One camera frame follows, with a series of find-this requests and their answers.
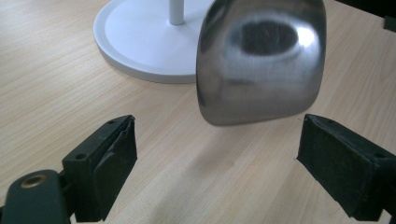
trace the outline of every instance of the white stand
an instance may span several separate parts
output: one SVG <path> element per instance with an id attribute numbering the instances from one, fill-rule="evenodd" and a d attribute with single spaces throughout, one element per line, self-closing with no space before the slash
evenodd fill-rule
<path id="1" fill-rule="evenodd" d="M 212 2 L 112 0 L 96 16 L 94 37 L 104 58 L 126 74 L 192 83 L 202 21 Z"/>

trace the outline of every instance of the stainless steel spoon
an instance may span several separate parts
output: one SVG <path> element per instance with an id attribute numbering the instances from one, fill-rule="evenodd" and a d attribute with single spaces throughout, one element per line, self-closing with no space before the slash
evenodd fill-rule
<path id="1" fill-rule="evenodd" d="M 215 1 L 197 52 L 202 115 L 224 126 L 305 111 L 318 96 L 325 52 L 321 0 Z"/>

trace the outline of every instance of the black plastic part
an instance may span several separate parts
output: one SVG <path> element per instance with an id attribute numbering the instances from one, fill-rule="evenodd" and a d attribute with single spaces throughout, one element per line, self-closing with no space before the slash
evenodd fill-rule
<path id="1" fill-rule="evenodd" d="M 23 176 L 8 189 L 2 224 L 68 224 L 58 174 L 43 170 Z"/>
<path id="2" fill-rule="evenodd" d="M 351 7 L 372 13 L 379 17 L 396 17 L 393 0 L 336 0 Z"/>
<path id="3" fill-rule="evenodd" d="M 384 208 L 396 214 L 396 157 L 343 125 L 305 115 L 297 159 L 357 220 L 378 221 Z"/>
<path id="4" fill-rule="evenodd" d="M 396 18 L 386 16 L 384 18 L 384 29 L 396 32 Z"/>
<path id="5" fill-rule="evenodd" d="M 73 191 L 73 186 L 66 180 L 66 176 L 64 171 L 61 171 L 59 174 L 59 181 L 61 183 L 62 192 L 64 193 L 64 201 L 67 215 L 71 217 L 75 212 L 74 203 L 75 203 L 75 195 Z"/>
<path id="6" fill-rule="evenodd" d="M 77 222 L 106 219 L 136 160 L 132 116 L 107 122 L 63 159 Z"/>

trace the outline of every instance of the wood grain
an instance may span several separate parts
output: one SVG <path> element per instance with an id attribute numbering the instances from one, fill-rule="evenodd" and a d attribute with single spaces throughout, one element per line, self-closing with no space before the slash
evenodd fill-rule
<path id="1" fill-rule="evenodd" d="M 295 160 L 304 114 L 209 125 L 194 84 L 139 80 L 103 59 L 92 24 L 105 4 L 2 1 L 0 204 L 15 179 L 61 171 L 101 124 L 132 114 L 139 159 L 106 223 L 358 223 Z M 374 15 L 325 6 L 325 72 L 306 112 L 396 153 L 396 34 Z M 379 223 L 388 222 L 384 213 Z"/>

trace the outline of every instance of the screw hole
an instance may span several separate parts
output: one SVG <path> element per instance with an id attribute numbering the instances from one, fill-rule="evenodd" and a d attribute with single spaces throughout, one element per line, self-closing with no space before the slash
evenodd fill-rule
<path id="1" fill-rule="evenodd" d="M 21 183 L 21 187 L 23 189 L 31 189 L 34 188 L 35 186 L 38 186 L 42 183 L 44 183 L 44 181 L 46 181 L 47 176 L 46 175 L 33 175 L 30 176 L 29 178 L 23 180 L 23 182 Z"/>
<path id="2" fill-rule="evenodd" d="M 78 154 L 78 155 L 76 156 L 76 159 L 82 160 L 82 159 L 84 159 L 84 158 L 86 158 L 86 157 L 87 157 L 87 154 L 80 153 L 80 154 Z"/>

